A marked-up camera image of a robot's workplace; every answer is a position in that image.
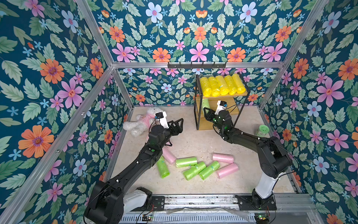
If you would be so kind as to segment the yellow trash bag roll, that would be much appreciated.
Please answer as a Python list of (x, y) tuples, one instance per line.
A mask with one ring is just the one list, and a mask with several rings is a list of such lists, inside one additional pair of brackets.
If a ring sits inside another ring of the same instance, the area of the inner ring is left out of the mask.
[(233, 74), (232, 79), (233, 79), (234, 83), (236, 84), (237, 93), (243, 94), (246, 91), (246, 88), (245, 88), (240, 76), (238, 74)]
[(211, 77), (208, 78), (208, 81), (209, 81), (209, 84), (210, 84), (211, 89), (212, 89), (211, 96), (212, 97), (219, 97), (220, 94), (221, 94), (221, 91), (219, 89), (219, 85), (217, 83), (216, 78), (211, 76)]
[(200, 78), (200, 86), (201, 86), (202, 94), (205, 97), (210, 97), (212, 94), (212, 88), (209, 79), (207, 77)]
[(219, 76), (216, 76), (215, 78), (216, 78), (217, 84), (219, 86), (220, 94), (222, 96), (228, 95), (229, 87), (228, 87), (224, 77), (219, 75)]
[(224, 77), (225, 82), (229, 88), (229, 95), (235, 95), (237, 93), (237, 86), (233, 80), (233, 78), (229, 75)]

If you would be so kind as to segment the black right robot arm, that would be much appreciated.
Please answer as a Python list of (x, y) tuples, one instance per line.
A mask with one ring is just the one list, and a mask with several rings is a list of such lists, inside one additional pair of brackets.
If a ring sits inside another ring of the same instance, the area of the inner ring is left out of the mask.
[(288, 151), (275, 136), (259, 137), (235, 128), (232, 117), (226, 109), (215, 112), (204, 108), (203, 111), (205, 119), (213, 123), (213, 128), (218, 129), (217, 133), (224, 141), (241, 145), (257, 153), (262, 176), (252, 192), (251, 203), (257, 208), (261, 207), (273, 195), (279, 177), (293, 165)]

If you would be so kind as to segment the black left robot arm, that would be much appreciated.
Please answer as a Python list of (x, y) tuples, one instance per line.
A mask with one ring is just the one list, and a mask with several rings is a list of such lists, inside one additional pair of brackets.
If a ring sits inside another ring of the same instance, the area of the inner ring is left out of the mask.
[(136, 159), (109, 181), (96, 183), (84, 212), (84, 218), (96, 224), (118, 224), (123, 215), (147, 204), (151, 191), (137, 188), (129, 194), (128, 190), (142, 174), (159, 161), (163, 154), (162, 149), (170, 138), (182, 133), (183, 122), (183, 118), (170, 121), (167, 128), (154, 125)]

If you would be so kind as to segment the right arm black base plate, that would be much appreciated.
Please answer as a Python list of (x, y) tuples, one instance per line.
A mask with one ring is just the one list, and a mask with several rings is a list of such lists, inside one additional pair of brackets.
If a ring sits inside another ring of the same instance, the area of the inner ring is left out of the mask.
[(235, 195), (238, 206), (241, 211), (275, 211), (277, 210), (274, 195), (266, 199), (260, 198), (258, 195)]

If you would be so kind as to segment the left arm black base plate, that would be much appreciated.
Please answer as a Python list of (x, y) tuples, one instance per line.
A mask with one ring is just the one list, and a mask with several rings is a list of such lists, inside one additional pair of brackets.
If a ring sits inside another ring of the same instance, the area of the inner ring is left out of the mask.
[(134, 211), (149, 211), (153, 209), (153, 211), (163, 211), (165, 205), (165, 196), (162, 195), (154, 195), (152, 191), (144, 188), (138, 187), (137, 190), (142, 191), (147, 195), (146, 201), (142, 207), (134, 209)]

